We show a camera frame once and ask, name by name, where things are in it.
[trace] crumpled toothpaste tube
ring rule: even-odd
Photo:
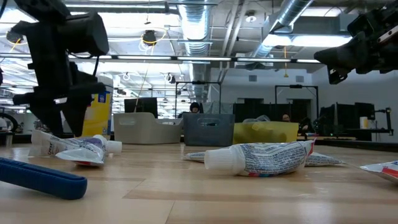
[[[122,143],[107,141],[102,135],[92,138],[61,139],[42,131],[33,131],[33,145],[40,146],[41,155],[56,156],[85,166],[103,166],[107,153],[121,153]]]
[[[233,175],[270,177],[304,168],[314,141],[249,143],[205,152],[205,167],[228,170]]]
[[[205,152],[188,153],[184,155],[183,159],[187,161],[205,162]],[[313,152],[305,160],[305,166],[332,166],[342,163],[343,161],[339,159],[325,156],[317,152]]]
[[[398,184],[398,161],[365,165],[361,169]]]

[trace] white toothpaste tube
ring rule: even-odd
[[[270,177],[304,168],[314,141],[237,144],[205,152],[205,167],[233,175]]]
[[[361,169],[398,184],[398,161],[365,165]]]
[[[184,155],[183,159],[187,161],[205,162],[205,152],[188,153]],[[342,163],[343,161],[339,159],[316,152],[313,152],[305,160],[305,166],[332,166]]]
[[[121,142],[107,141],[102,135],[61,139],[42,131],[33,131],[32,143],[40,146],[41,155],[56,156],[85,166],[102,166],[107,153],[121,153],[122,149]]]

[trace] gray plastic bin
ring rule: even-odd
[[[187,146],[230,146],[234,136],[235,115],[183,115],[184,142]]]

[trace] blue handle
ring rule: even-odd
[[[0,181],[67,200],[82,198],[87,189],[85,177],[5,158],[0,158]]]

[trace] yellow bag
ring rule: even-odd
[[[297,141],[298,123],[264,121],[236,123],[233,144]]]

